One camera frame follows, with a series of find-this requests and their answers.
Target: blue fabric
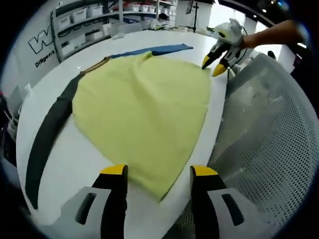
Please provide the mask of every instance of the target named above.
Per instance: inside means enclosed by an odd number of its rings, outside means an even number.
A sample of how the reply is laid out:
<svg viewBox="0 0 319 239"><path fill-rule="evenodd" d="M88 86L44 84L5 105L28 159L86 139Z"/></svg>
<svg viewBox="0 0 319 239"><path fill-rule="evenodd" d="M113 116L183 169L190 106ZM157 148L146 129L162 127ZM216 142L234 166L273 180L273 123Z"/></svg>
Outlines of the blue fabric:
<svg viewBox="0 0 319 239"><path fill-rule="evenodd" d="M144 48L136 51L129 51L125 52L122 54L117 54L117 55L112 55L111 58L118 58L121 56L132 56L132 55L139 55L147 51L151 51L153 56L160 56L164 54L169 54L172 52L177 52L177 51L183 51L183 50L188 50L188 49L193 49L192 46L187 46L185 44L180 44L180 45L168 45L168 46L155 46L155 47L150 47L150 48Z"/></svg>

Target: white table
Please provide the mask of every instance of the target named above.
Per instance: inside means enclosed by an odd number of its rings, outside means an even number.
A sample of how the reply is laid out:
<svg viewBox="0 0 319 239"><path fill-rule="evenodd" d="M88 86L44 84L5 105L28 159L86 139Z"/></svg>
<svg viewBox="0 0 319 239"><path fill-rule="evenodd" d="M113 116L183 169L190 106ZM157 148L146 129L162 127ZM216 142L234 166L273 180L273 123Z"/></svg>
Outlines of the white table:
<svg viewBox="0 0 319 239"><path fill-rule="evenodd" d="M23 194L32 218L42 225L52 224L61 206L84 186L91 186L99 172L112 165L75 127L73 117L67 121L57 139L44 169L34 210L25 195L28 157L37 131L56 98L71 79L105 56L160 45L186 44L194 47L164 55L201 65L216 39L195 33L143 31L125 38L105 40L68 58L49 72L25 100L18 124L16 159ZM218 61L210 67L214 69ZM167 196L157 204L141 188L128 186L128 210L125 221L126 239L160 239L182 213L190 198L189 167L206 165L217 137L224 106L227 74L211 78L212 91L205 122L188 163Z"/></svg>

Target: human arm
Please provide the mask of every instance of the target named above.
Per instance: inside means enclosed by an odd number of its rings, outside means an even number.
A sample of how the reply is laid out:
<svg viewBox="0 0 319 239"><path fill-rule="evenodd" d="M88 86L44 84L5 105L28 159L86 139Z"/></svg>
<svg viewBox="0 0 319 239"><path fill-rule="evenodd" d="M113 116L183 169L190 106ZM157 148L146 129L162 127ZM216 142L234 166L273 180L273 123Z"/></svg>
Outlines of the human arm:
<svg viewBox="0 0 319 239"><path fill-rule="evenodd" d="M298 28L292 20L283 21L264 31L244 36L243 48L255 48L268 44L289 44L302 42Z"/></svg>

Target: gray mesh panel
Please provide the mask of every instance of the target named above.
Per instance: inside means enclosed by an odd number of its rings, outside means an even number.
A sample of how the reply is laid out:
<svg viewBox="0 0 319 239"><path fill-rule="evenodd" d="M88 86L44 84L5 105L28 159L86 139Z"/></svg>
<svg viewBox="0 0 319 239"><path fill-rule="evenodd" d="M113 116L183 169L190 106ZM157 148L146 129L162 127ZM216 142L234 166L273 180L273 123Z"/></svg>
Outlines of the gray mesh panel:
<svg viewBox="0 0 319 239"><path fill-rule="evenodd" d="M227 86L208 166L255 203L275 233L305 197L319 158L319 123L295 80L261 54ZM177 220L193 227L190 207Z"/></svg>

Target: cable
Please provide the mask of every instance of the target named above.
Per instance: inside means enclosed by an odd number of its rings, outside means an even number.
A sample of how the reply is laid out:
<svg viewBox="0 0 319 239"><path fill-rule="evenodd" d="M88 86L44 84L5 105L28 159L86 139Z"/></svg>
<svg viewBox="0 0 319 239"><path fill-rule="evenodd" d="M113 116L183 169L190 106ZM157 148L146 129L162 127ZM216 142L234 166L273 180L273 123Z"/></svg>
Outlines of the cable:
<svg viewBox="0 0 319 239"><path fill-rule="evenodd" d="M246 35L248 35L248 33L247 33L246 29L244 28L244 26L241 25L241 27L244 29ZM236 61L236 62L234 63L234 65L236 65L238 62L240 62L240 61L244 58L244 56L246 55L246 53L247 53L247 48L246 48L246 50L245 50L244 55L242 55L242 57L241 57L238 61Z"/></svg>

